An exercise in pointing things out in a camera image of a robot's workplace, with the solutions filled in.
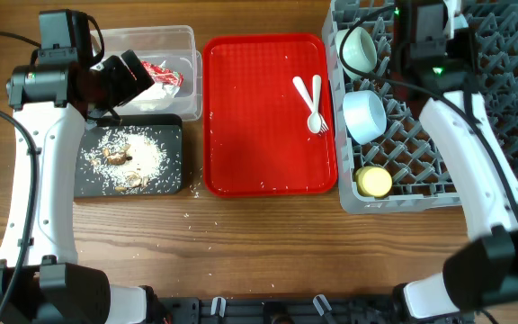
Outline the red snack wrapper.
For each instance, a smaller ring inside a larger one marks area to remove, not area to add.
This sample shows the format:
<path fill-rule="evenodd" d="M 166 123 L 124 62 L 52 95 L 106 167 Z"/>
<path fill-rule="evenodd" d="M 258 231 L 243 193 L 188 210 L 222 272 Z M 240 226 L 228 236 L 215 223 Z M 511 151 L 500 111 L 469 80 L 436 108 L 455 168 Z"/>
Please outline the red snack wrapper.
<path fill-rule="evenodd" d="M 181 86 L 183 84 L 183 75 L 179 72 L 147 61 L 141 61 L 141 64 L 156 83 L 171 86 Z"/>

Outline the yellow plastic cup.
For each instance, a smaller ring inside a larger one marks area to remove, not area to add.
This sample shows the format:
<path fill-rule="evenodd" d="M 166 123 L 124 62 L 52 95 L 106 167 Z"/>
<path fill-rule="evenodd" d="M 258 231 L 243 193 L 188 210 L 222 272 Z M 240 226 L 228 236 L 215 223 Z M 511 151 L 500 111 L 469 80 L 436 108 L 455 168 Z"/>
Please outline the yellow plastic cup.
<path fill-rule="evenodd" d="M 363 196 L 383 197 L 389 193 L 393 185 L 390 173 L 379 166 L 364 166 L 354 175 L 358 192 Z"/>

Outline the light blue rice bowl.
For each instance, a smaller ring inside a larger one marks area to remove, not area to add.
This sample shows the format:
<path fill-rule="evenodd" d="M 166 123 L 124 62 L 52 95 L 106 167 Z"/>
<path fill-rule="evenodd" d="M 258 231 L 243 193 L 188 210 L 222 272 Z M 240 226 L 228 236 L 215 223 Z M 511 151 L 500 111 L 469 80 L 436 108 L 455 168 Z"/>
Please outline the light blue rice bowl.
<path fill-rule="evenodd" d="M 371 90 L 347 93 L 343 110 L 346 128 L 358 144 L 370 143 L 386 131 L 387 115 L 383 103 Z"/>

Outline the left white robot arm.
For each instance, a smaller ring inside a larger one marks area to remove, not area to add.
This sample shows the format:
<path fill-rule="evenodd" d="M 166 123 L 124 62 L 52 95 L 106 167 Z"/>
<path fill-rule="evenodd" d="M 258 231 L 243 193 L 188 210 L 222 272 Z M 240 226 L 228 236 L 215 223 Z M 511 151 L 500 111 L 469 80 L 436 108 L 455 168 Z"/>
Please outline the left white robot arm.
<path fill-rule="evenodd" d="M 137 55 L 94 50 L 87 13 L 39 15 L 40 40 L 6 85 L 15 129 L 12 200 L 0 247 L 0 323 L 163 323 L 148 286 L 110 284 L 78 262 L 76 160 L 85 128 L 152 86 Z"/>

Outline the white plastic spoon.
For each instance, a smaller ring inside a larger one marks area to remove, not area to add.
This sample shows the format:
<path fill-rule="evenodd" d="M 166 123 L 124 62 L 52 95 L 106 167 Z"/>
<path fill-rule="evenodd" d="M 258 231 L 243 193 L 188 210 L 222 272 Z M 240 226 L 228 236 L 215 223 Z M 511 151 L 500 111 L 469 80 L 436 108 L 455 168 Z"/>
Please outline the white plastic spoon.
<path fill-rule="evenodd" d="M 322 130 L 322 121 L 318 111 L 318 105 L 320 101 L 320 93 L 321 93 L 322 80 L 320 75 L 314 75 L 312 77 L 312 105 L 311 105 L 311 114 L 308 117 L 308 129 L 314 133 L 318 134 Z"/>

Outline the white plastic fork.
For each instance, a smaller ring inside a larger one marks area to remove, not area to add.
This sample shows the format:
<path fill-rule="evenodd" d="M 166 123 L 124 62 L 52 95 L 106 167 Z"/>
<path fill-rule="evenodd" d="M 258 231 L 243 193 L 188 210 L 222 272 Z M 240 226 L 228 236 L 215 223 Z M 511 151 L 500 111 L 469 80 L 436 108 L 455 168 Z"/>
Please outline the white plastic fork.
<path fill-rule="evenodd" d="M 305 104 L 307 105 L 307 107 L 310 110 L 311 105 L 312 105 L 312 90 L 311 90 L 311 93 L 308 92 L 308 89 L 306 88 L 305 83 L 303 82 L 303 80 L 300 76 L 295 76 L 294 78 L 292 78 L 292 83 L 294 84 L 300 97 L 303 99 L 303 101 L 305 102 Z M 321 121 L 322 121 L 322 130 L 319 133 L 325 133 L 329 130 L 329 128 L 325 122 L 323 115 L 321 113 L 319 113 L 319 115 L 320 115 Z"/>

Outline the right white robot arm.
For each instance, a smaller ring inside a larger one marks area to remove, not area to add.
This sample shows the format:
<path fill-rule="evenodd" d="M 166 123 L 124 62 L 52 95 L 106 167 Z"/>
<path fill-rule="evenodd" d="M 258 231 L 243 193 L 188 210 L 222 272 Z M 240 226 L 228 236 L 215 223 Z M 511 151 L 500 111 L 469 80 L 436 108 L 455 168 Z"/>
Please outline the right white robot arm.
<path fill-rule="evenodd" d="M 469 236 L 438 274 L 403 286 L 414 320 L 518 301 L 518 180 L 487 118 L 478 45 L 461 9 L 458 1 L 396 2 L 397 94 L 442 156 Z"/>

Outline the green bowl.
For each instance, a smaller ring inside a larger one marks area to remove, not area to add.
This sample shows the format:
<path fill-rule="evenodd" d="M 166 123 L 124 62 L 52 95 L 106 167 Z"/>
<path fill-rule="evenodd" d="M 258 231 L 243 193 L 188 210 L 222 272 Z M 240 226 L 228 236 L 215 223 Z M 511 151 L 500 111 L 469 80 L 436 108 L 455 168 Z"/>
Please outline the green bowl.
<path fill-rule="evenodd" d="M 342 51 L 345 62 L 352 68 L 370 73 L 377 64 L 373 39 L 362 27 L 357 27 L 347 38 Z"/>

